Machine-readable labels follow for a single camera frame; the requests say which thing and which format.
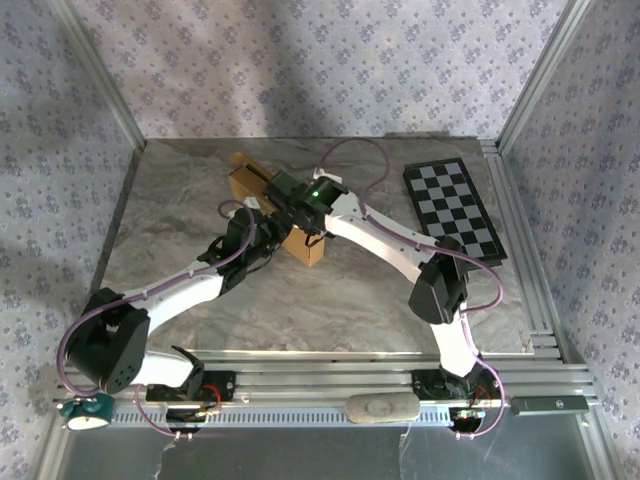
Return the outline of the brown cardboard box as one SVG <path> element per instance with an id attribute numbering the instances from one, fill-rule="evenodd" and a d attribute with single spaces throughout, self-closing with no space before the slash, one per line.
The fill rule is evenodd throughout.
<path id="1" fill-rule="evenodd" d="M 275 206 L 263 194 L 273 174 L 242 152 L 234 153 L 231 161 L 237 165 L 228 175 L 234 198 L 259 208 L 263 214 L 275 212 Z M 312 267 L 324 257 L 325 240 L 319 235 L 309 237 L 294 227 L 283 242 L 283 247 L 302 264 Z"/>

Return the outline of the black and grey chessboard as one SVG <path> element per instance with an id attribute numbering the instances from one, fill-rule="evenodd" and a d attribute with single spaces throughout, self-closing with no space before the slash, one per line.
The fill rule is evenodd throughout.
<path id="1" fill-rule="evenodd" d="M 403 179 L 425 235 L 451 237 L 465 254 L 491 267 L 508 258 L 462 159 L 409 164 Z"/>

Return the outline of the grey oval stone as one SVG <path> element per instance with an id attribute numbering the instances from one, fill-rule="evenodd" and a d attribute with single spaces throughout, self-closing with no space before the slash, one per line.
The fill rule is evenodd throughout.
<path id="1" fill-rule="evenodd" d="M 420 415 L 420 401 L 408 392 L 354 395 L 347 399 L 345 413 L 359 425 L 412 422 Z"/>

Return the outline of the aluminium side frame rail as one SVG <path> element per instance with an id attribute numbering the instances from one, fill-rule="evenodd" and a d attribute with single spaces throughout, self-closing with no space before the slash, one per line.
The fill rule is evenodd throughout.
<path id="1" fill-rule="evenodd" d="M 128 168 L 123 190 L 116 204 L 105 245 L 98 262 L 98 272 L 91 285 L 91 296 L 65 338 L 59 354 L 74 367 L 98 381 L 122 368 L 125 373 L 140 370 L 150 314 L 124 301 L 124 296 L 110 288 L 100 288 L 109 257 L 126 208 L 140 156 L 134 155 Z"/>
<path id="2" fill-rule="evenodd" d="M 482 140 L 480 145 L 494 185 L 509 257 L 521 287 L 521 298 L 527 312 L 534 356 L 570 363 L 571 352 L 559 324 L 548 282 L 509 166 L 502 160 L 493 141 Z"/>

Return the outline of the small controller circuit board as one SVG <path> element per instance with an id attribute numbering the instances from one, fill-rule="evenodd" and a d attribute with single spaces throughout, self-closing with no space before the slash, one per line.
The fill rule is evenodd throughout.
<path id="1" fill-rule="evenodd" d="M 165 414 L 165 422 L 171 432 L 195 434 L 220 413 L 220 407 L 169 408 Z"/>
<path id="2" fill-rule="evenodd" d="M 450 429 L 460 434 L 476 434 L 481 430 L 486 412 L 481 409 L 450 408 L 449 416 L 452 422 Z"/>

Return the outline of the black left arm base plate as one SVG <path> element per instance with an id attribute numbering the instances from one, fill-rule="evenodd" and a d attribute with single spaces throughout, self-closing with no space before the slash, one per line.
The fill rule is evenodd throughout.
<path id="1" fill-rule="evenodd" d="M 152 384 L 145 395 L 148 402 L 230 402 L 234 397 L 236 373 L 208 370 L 190 375 L 179 387 Z"/>

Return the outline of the aluminium front frame rails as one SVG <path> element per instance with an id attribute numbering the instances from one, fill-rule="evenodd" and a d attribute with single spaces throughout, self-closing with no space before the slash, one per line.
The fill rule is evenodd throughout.
<path id="1" fill-rule="evenodd" d="M 192 352 L 208 370 L 236 373 L 232 404 L 335 406 L 355 394 L 409 391 L 411 372 L 437 367 L 436 357 L 388 352 Z M 583 396 L 596 404 L 592 375 L 584 364 L 568 364 L 559 351 L 491 355 L 508 395 Z"/>

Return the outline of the long black rectangular box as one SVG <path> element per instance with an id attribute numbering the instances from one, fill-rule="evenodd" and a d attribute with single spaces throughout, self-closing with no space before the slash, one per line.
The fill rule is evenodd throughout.
<path id="1" fill-rule="evenodd" d="M 513 397 L 511 410 L 514 415 L 576 415 L 589 412 L 584 396 L 528 396 Z"/>

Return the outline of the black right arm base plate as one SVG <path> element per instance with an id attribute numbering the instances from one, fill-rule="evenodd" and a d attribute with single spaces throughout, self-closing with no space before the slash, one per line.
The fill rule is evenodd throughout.
<path id="1" fill-rule="evenodd" d="M 443 369 L 413 370 L 411 385 L 420 400 L 472 400 L 481 394 L 486 399 L 500 397 L 494 376 L 487 369 L 477 366 L 464 377 Z"/>

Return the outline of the aluminium frame corner post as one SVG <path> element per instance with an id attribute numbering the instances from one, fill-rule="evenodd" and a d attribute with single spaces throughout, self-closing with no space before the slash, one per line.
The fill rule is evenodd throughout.
<path id="1" fill-rule="evenodd" d="M 507 154 L 513 147 L 560 61 L 570 47 L 592 3 L 593 0 L 567 0 L 523 90 L 495 141 L 499 154 Z"/>
<path id="2" fill-rule="evenodd" d="M 131 143 L 133 150 L 137 154 L 141 154 L 146 147 L 146 138 L 120 93 L 114 78 L 103 62 L 89 30 L 84 26 L 75 7 L 70 0 L 46 1 L 61 23 L 71 46 L 88 71 L 97 90 L 123 130 L 124 135 Z"/>

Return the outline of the green alarm clock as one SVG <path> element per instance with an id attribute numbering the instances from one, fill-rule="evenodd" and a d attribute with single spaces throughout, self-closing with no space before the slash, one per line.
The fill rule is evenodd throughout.
<path id="1" fill-rule="evenodd" d="M 57 405 L 64 427 L 70 431 L 100 429 L 111 424 L 115 399 L 98 393 L 91 397 L 76 397 Z"/>

